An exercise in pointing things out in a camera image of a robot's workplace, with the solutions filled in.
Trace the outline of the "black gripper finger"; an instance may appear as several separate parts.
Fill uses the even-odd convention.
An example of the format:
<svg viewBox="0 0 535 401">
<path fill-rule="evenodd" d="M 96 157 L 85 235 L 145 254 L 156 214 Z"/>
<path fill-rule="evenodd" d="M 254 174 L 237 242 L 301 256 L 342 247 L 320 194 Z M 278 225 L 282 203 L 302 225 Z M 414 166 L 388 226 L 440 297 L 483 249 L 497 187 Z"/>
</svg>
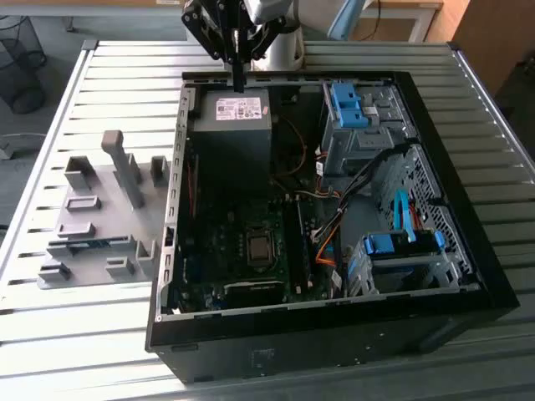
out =
<svg viewBox="0 0 535 401">
<path fill-rule="evenodd" d="M 219 55 L 209 34 L 214 24 L 201 2 L 186 2 L 182 11 L 181 21 L 196 41 L 214 60 L 222 60 L 231 71 L 232 85 L 235 92 L 240 93 L 240 63 L 237 55 Z"/>
<path fill-rule="evenodd" d="M 240 17 L 240 92 L 244 91 L 247 82 L 245 67 L 252 60 L 259 60 L 273 43 L 275 38 L 286 27 L 286 18 L 278 17 L 264 23 L 260 30 L 249 35 L 253 28 L 249 17 Z"/>
</svg>

